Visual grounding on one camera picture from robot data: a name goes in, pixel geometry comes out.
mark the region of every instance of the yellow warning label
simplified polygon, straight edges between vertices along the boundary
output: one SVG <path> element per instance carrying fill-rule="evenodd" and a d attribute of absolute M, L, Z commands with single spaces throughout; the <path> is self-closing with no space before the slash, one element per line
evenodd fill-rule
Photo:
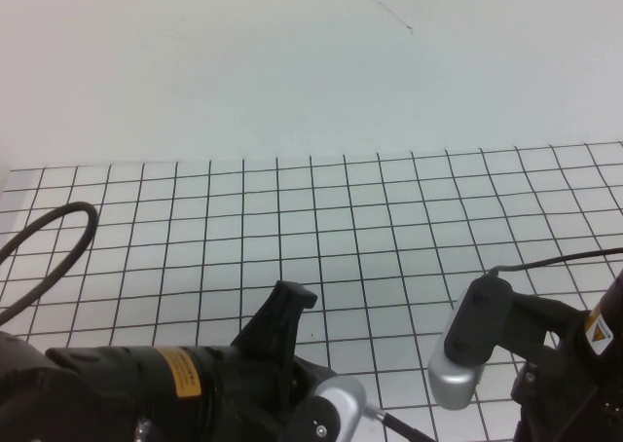
<path fill-rule="evenodd" d="M 614 335 L 610 327 L 605 323 L 599 306 L 586 319 L 584 329 L 586 340 L 597 356 L 602 355 L 608 348 L 608 345 L 614 340 Z"/>
<path fill-rule="evenodd" d="M 593 341 L 598 342 L 599 340 L 605 340 L 605 334 L 598 324 L 597 327 L 595 327 L 595 333 L 593 334 Z"/>
<path fill-rule="evenodd" d="M 591 313 L 588 314 L 588 317 L 586 318 L 586 322 L 584 323 L 584 331 L 588 332 L 588 329 L 591 328 L 593 326 L 593 324 L 595 323 L 595 320 L 597 320 L 597 317 L 600 316 L 601 313 L 601 309 L 599 304 L 591 311 Z"/>
<path fill-rule="evenodd" d="M 200 396 L 202 383 L 191 356 L 181 348 L 156 348 L 166 359 L 173 374 L 175 391 L 180 398 Z"/>

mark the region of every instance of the wire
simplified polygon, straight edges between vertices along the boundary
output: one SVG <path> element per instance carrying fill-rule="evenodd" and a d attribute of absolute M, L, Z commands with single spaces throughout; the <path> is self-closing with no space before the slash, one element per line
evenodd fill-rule
<path fill-rule="evenodd" d="M 60 278 L 65 275 L 69 269 L 78 261 L 80 256 L 87 250 L 87 247 L 95 237 L 97 231 L 97 210 L 89 203 L 75 202 L 61 206 L 46 213 L 35 222 L 28 225 L 23 229 L 21 233 L 11 239 L 7 244 L 0 249 L 0 265 L 9 258 L 11 253 L 20 247 L 25 240 L 41 230 L 44 226 L 49 225 L 58 218 L 62 218 L 70 213 L 76 213 L 84 211 L 89 216 L 87 221 L 87 227 L 82 236 L 76 243 L 73 249 L 67 254 L 67 256 L 58 264 L 58 266 L 52 270 L 41 282 L 24 294 L 21 298 L 11 304 L 7 309 L 0 313 L 0 325 L 4 325 L 13 317 L 21 313 L 32 303 L 37 301 L 43 296 L 50 288 L 52 288 Z"/>
<path fill-rule="evenodd" d="M 562 262 L 570 262 L 571 260 L 589 259 L 591 257 L 601 257 L 613 254 L 623 254 L 623 247 L 614 249 L 590 250 L 588 252 L 579 252 L 577 254 L 563 255 L 561 257 L 553 257 L 551 259 L 538 260 L 528 264 L 519 265 L 498 265 L 488 271 L 490 275 L 497 276 L 498 272 L 523 272 L 525 270 L 537 269 L 539 267 L 547 267 L 552 264 L 560 264 Z"/>
<path fill-rule="evenodd" d="M 410 427 L 408 424 L 403 423 L 396 417 L 387 413 L 382 421 L 383 425 L 388 429 L 393 430 L 395 433 L 402 435 L 405 439 L 410 442 L 435 442 L 434 439 L 431 439 L 423 432 L 415 429 L 414 427 Z"/>

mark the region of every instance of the black mount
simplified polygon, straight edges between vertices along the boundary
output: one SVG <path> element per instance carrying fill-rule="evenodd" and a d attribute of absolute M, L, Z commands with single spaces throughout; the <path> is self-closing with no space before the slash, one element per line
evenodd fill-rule
<path fill-rule="evenodd" d="M 304 309 L 311 309 L 316 296 L 299 283 L 278 281 L 260 310 L 232 341 L 244 360 L 267 360 L 281 370 L 278 377 L 281 411 L 287 411 L 292 390 L 294 348 L 299 320 Z"/>
<path fill-rule="evenodd" d="M 480 366 L 501 346 L 555 374 L 565 370 L 566 359 L 543 345 L 547 332 L 565 337 L 584 317 L 559 301 L 514 293 L 507 281 L 487 274 L 467 289 L 444 350 L 457 364 Z"/>

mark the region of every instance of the crack on wall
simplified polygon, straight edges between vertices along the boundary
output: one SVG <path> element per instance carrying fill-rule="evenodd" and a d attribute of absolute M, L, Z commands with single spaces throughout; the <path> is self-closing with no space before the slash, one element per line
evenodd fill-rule
<path fill-rule="evenodd" d="M 376 2 L 377 4 L 379 4 L 385 11 L 389 12 L 389 14 L 392 17 L 394 17 L 396 20 L 398 20 L 400 23 L 402 23 L 405 27 L 407 27 L 409 29 L 409 34 L 413 35 L 413 27 L 411 25 L 409 25 L 409 23 L 407 23 L 405 20 L 400 18 L 392 9 L 390 9 L 387 5 L 385 5 L 380 0 L 373 0 L 373 1 Z"/>

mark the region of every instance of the silver metal part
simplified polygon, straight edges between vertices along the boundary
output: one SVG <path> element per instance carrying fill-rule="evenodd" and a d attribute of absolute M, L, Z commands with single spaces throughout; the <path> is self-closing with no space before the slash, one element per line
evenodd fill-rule
<path fill-rule="evenodd" d="M 363 385 L 353 377 L 337 376 L 324 381 L 313 394 L 329 400 L 338 411 L 340 433 L 336 442 L 350 442 L 367 405 Z"/>
<path fill-rule="evenodd" d="M 466 292 L 467 290 L 458 299 L 455 310 L 446 324 L 446 329 L 428 361 L 428 377 L 432 395 L 437 404 L 447 410 L 462 410 L 469 404 L 484 369 L 484 366 L 467 367 L 456 364 L 444 351 L 444 341 Z"/>
<path fill-rule="evenodd" d="M 365 416 L 369 420 L 378 421 L 381 424 L 383 423 L 386 414 L 387 412 L 382 410 L 381 408 L 375 408 L 374 406 L 369 404 L 366 405 L 365 409 L 363 410 L 363 416 Z"/>
<path fill-rule="evenodd" d="M 152 430 L 152 422 L 145 418 L 140 418 L 134 429 L 134 442 L 145 442 L 148 440 L 149 433 Z"/>

